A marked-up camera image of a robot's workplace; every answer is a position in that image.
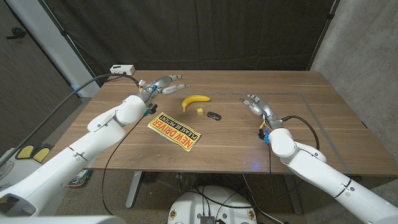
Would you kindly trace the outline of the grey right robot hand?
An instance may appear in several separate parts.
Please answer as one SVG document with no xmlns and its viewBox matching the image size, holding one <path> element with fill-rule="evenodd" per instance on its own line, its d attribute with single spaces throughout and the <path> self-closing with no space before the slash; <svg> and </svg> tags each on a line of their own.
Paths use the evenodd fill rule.
<svg viewBox="0 0 398 224">
<path fill-rule="evenodd" d="M 283 128 L 282 122 L 278 119 L 271 106 L 256 95 L 249 94 L 250 100 L 240 98 L 240 102 L 246 105 L 255 115 L 261 116 L 268 123 L 271 129 Z"/>
</svg>

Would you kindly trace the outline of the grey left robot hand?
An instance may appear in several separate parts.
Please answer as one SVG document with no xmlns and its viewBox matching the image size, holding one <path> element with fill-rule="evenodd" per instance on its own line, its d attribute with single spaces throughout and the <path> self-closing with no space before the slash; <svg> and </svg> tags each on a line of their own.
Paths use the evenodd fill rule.
<svg viewBox="0 0 398 224">
<path fill-rule="evenodd" d="M 181 79 L 183 79 L 181 75 L 169 75 L 153 81 L 142 91 L 143 102 L 149 107 L 158 95 L 171 95 L 179 90 L 191 87 L 189 83 L 172 85 L 172 82 Z"/>
</svg>

